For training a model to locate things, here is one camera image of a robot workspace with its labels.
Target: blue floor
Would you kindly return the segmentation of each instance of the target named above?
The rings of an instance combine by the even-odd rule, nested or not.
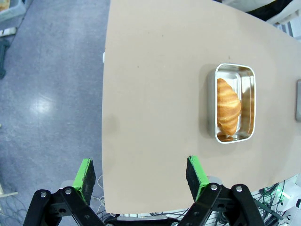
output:
[[[26,208],[36,190],[54,193],[74,179],[83,158],[93,158],[96,177],[102,174],[102,55],[109,5],[109,0],[34,0],[6,52],[0,183],[5,192],[19,192]],[[97,185],[94,195],[103,195]],[[0,204],[6,210],[5,199]]]

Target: stainless steel container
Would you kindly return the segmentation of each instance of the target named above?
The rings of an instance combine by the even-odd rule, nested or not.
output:
[[[217,123],[217,79],[224,79],[237,93],[241,101],[236,133],[222,133]],[[244,141],[251,138],[255,129],[256,89],[254,71],[244,65],[220,64],[208,75],[208,130],[222,144]]]

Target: croissant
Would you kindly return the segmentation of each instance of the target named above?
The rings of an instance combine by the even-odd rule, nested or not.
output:
[[[237,129],[241,103],[232,87],[224,80],[217,80],[217,122],[222,132],[234,135]]]

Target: table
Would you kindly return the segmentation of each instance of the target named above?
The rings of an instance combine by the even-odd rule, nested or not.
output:
[[[189,207],[186,160],[251,191],[301,172],[295,120],[301,45],[273,26],[210,0],[112,0],[103,76],[106,211]],[[220,63],[255,71],[251,139],[219,144],[206,124],[206,77]]]

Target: screw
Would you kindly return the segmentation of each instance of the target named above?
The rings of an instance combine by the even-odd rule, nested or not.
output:
[[[65,193],[66,193],[66,194],[71,194],[71,189],[70,189],[70,188],[67,188],[67,189],[65,190]]]
[[[241,186],[237,186],[237,187],[236,187],[236,190],[237,190],[238,192],[241,192],[241,191],[243,190],[243,188],[242,188]]]
[[[211,185],[210,187],[211,187],[211,190],[214,190],[214,191],[217,190],[217,186],[216,185]]]
[[[42,198],[45,198],[45,197],[46,197],[46,195],[47,195],[47,193],[46,193],[46,192],[41,192],[41,197],[42,197]]]

